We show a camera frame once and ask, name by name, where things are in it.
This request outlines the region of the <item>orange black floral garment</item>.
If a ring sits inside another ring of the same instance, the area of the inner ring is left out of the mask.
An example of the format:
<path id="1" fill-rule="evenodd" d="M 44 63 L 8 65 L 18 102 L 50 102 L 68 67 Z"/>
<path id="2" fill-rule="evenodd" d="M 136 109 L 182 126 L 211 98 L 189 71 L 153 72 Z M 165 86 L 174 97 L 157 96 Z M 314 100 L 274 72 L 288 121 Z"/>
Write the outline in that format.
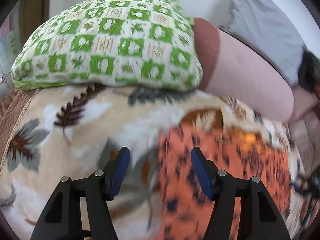
<path id="1" fill-rule="evenodd" d="M 293 239 L 300 204 L 293 201 L 295 153 L 259 134 L 174 126 L 158 141 L 164 204 L 158 239 Z M 214 201 L 202 192 L 191 163 L 199 147 L 217 167 Z"/>

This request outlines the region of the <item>striped brown beige bedding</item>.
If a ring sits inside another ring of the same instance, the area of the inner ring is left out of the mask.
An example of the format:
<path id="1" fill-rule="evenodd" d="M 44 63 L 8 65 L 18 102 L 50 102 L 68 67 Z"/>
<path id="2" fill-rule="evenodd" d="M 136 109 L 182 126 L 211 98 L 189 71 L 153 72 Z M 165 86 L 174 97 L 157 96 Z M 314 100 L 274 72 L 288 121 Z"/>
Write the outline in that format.
<path id="1" fill-rule="evenodd" d="M 290 124 L 289 130 L 308 176 L 319 165 L 319 118 L 314 111 L 309 111 L 301 119 Z"/>

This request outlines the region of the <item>beige leaf pattern blanket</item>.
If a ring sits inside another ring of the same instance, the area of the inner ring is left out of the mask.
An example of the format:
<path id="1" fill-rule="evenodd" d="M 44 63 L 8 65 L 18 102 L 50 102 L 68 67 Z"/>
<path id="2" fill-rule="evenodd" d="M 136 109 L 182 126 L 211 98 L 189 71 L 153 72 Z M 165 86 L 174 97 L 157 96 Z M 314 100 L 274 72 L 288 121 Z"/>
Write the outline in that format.
<path id="1" fill-rule="evenodd" d="M 303 200 L 291 181 L 304 168 L 283 124 L 243 102 L 199 90 L 101 85 L 14 90 L 1 103 L 1 212 L 29 239 L 63 176 L 86 178 L 131 152 L 108 207 L 120 239 L 201 239 L 214 203 L 202 193 L 190 152 L 199 147 L 236 178 L 259 177 L 290 237 Z"/>

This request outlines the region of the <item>pink maroon bolster cushion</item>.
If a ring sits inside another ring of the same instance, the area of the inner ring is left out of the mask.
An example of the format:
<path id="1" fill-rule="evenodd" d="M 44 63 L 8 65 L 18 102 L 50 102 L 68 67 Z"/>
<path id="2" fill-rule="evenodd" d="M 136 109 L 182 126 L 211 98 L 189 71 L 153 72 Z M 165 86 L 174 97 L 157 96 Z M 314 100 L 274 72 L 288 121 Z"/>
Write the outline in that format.
<path id="1" fill-rule="evenodd" d="M 294 122 L 314 109 L 315 93 L 290 87 L 259 54 L 202 18 L 193 26 L 197 57 L 203 69 L 199 89 L 233 97 L 263 117 Z"/>

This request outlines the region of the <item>black fluffy item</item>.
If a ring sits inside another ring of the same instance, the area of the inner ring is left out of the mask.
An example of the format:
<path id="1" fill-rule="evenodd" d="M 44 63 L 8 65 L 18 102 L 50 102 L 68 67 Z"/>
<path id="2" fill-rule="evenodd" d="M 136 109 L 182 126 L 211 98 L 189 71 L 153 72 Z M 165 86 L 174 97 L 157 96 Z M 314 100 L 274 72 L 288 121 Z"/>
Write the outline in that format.
<path id="1" fill-rule="evenodd" d="M 320 79 L 319 58 L 307 48 L 303 50 L 302 63 L 298 71 L 298 84 L 310 93 L 316 92 Z"/>

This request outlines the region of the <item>green white checked pillow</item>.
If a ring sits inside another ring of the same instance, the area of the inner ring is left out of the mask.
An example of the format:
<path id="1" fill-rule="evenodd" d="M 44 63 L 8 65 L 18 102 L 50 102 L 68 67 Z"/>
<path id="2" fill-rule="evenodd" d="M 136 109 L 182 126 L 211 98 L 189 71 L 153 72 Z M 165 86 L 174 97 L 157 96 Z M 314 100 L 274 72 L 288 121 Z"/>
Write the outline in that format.
<path id="1" fill-rule="evenodd" d="M 16 87 L 71 83 L 189 90 L 203 70 L 177 0 L 87 0 L 39 26 L 11 68 Z"/>

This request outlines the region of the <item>grey pillow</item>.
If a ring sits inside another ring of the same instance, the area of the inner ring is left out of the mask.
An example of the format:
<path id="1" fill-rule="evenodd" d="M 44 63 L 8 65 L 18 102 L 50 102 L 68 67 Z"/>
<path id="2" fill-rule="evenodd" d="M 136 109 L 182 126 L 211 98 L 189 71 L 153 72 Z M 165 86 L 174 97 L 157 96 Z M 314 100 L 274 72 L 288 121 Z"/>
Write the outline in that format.
<path id="1" fill-rule="evenodd" d="M 305 43 L 272 0 L 230 0 L 220 29 L 263 57 L 291 87 L 298 84 Z"/>

